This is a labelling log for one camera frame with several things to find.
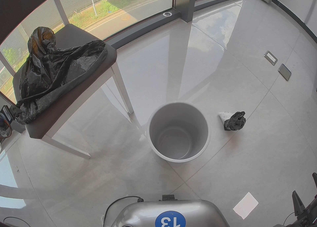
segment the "crumpled black plastic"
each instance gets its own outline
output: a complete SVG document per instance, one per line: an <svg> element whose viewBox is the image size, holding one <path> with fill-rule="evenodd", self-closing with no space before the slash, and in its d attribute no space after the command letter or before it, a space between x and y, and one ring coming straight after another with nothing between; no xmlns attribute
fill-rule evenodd
<svg viewBox="0 0 317 227"><path fill-rule="evenodd" d="M245 112L236 112L224 122L224 129L227 131L236 131L243 128L246 119L244 118Z"/></svg>
<svg viewBox="0 0 317 227"><path fill-rule="evenodd" d="M21 100L17 103L22 110L17 118L21 124L34 121L59 97L91 76L108 55L102 40L67 49L58 49L55 44L55 34L48 27L38 27L29 38L30 55L22 68Z"/></svg>

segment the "bucket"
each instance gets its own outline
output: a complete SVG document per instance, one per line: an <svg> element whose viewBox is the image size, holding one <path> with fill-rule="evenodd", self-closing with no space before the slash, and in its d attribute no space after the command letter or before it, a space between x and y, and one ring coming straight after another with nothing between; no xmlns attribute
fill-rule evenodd
<svg viewBox="0 0 317 227"><path fill-rule="evenodd" d="M168 103L156 109L148 121L146 134L159 157L176 163L197 158L210 140L206 118L187 102Z"/></svg>

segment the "chair seat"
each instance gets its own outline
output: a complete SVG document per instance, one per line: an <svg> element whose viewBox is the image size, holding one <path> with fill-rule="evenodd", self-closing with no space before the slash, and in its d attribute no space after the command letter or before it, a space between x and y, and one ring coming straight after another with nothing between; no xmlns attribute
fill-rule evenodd
<svg viewBox="0 0 317 227"><path fill-rule="evenodd" d="M56 32L56 47L69 48L82 46L85 43L98 39L94 35L82 30L73 24L67 24L61 30ZM55 124L58 118L67 110L67 108L101 76L108 70L117 60L117 50L106 44L108 56L105 61L98 67L94 74L87 78L83 83L73 88L71 91L60 97L48 109L46 109L36 120L26 125L31 138L42 139L43 136ZM16 100L20 100L19 82L22 67L13 77L13 89Z"/></svg>

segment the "blue round sticker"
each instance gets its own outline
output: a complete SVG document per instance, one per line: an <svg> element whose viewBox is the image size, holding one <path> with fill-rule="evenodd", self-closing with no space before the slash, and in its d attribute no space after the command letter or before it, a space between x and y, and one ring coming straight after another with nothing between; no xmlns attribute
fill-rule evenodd
<svg viewBox="0 0 317 227"><path fill-rule="evenodd" d="M155 220L155 227L185 227L185 217L176 211L161 213Z"/></svg>

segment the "chair leg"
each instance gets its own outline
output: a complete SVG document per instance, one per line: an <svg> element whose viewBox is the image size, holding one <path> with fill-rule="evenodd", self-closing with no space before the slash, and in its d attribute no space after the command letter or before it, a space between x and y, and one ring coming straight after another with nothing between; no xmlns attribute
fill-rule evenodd
<svg viewBox="0 0 317 227"><path fill-rule="evenodd" d="M56 147L56 148L67 151L67 152L72 153L74 155L77 155L79 157L86 158L86 159L90 158L90 154L88 154L87 152L82 151L80 149L77 149L77 148L75 148L75 147L73 147L65 142L58 142L58 141L50 138L48 135L44 135L41 140Z"/></svg>
<svg viewBox="0 0 317 227"><path fill-rule="evenodd" d="M120 70L119 70L119 67L118 67L118 64L117 62L115 62L112 66L112 71L113 71L113 80L118 88L118 91L120 93L120 96L123 100L123 103L125 105L125 108L127 109L128 113L129 114L132 114L134 111L133 111L133 108L132 108L132 104L130 102L130 99L129 99L129 96L128 96L128 92L126 91L126 88L125 88L125 85L124 85L124 82L123 82L123 79L122 79L122 76L121 76L121 73L120 73Z"/></svg>

